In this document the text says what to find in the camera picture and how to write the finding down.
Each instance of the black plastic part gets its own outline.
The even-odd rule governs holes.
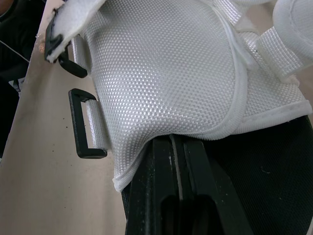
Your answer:
[[[45,60],[47,60],[47,57],[53,52],[55,48],[57,48],[61,42],[63,41],[63,35],[59,34],[57,37],[53,38],[52,37],[52,30],[54,27],[54,20],[55,17],[58,14],[58,10],[54,10],[55,15],[53,19],[50,21],[48,24],[48,27],[45,31]],[[66,71],[69,73],[73,74],[74,76],[84,78],[88,75],[88,72],[86,69],[81,67],[80,65],[74,63],[73,61],[70,61],[68,59],[68,51],[67,47],[65,48],[65,51],[60,54],[58,57],[59,63],[64,68]]]
[[[47,60],[47,57],[53,52],[55,48],[58,47],[58,45],[61,44],[63,41],[63,36],[59,34],[57,37],[52,38],[52,29],[54,27],[54,18],[50,21],[48,24],[47,29],[45,30],[45,60]]]
[[[202,141],[157,137],[141,157],[122,193],[126,235],[253,235],[230,178]]]
[[[126,235],[178,235],[179,197],[169,138],[159,137],[142,151],[131,184]]]
[[[88,148],[87,136],[83,118],[81,102],[96,98],[83,90],[73,89],[68,92],[70,110],[74,128],[76,151],[80,158],[101,159],[107,156],[107,151],[103,149]]]
[[[64,68],[69,73],[75,75],[76,77],[84,78],[88,75],[86,69],[68,59],[67,48],[65,48],[65,51],[59,56],[59,63],[62,68]]]

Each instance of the black fabric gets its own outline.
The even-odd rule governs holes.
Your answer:
[[[227,172],[256,235],[305,235],[313,217],[313,131],[307,117],[204,141]]]
[[[0,40],[28,60],[34,47],[44,6],[41,1],[25,1],[21,10],[0,23]],[[19,63],[27,64],[21,57],[0,43],[0,72]]]
[[[8,135],[11,130],[15,111],[19,102],[19,94],[7,82],[0,79],[0,158],[2,158]]]

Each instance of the white strap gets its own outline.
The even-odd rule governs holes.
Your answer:
[[[269,1],[272,1],[272,0],[234,0],[234,2],[243,6],[258,5],[258,4],[263,4]]]
[[[214,5],[223,11],[232,25],[235,25],[248,10],[247,7],[240,6],[233,0],[214,0]]]
[[[94,148],[111,149],[111,142],[106,130],[100,104],[96,100],[86,101],[87,116],[91,128],[91,137]]]
[[[260,36],[257,40],[257,48],[270,68],[284,83],[298,85],[298,81],[292,75],[312,63],[311,60],[287,48],[274,27]]]
[[[88,74],[91,72],[91,57],[90,51],[85,40],[77,35],[71,40],[74,62],[87,70]]]

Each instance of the dark clothing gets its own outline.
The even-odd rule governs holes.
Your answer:
[[[39,0],[22,0],[17,12],[0,23],[0,40],[28,60],[34,47],[44,6]],[[28,65],[21,57],[0,43],[0,74],[20,63]]]

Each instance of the white padding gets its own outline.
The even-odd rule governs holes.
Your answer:
[[[259,65],[248,71],[248,97],[246,111],[234,134],[268,128],[312,113],[312,107],[297,84],[279,81],[268,63],[256,49],[258,35],[240,33],[247,49]]]
[[[273,22],[286,47],[313,60],[312,0],[278,0]]]
[[[63,40],[52,53],[47,56],[51,63],[64,52],[70,40],[89,23],[106,0],[68,0],[58,10],[52,27],[52,40],[62,35]]]

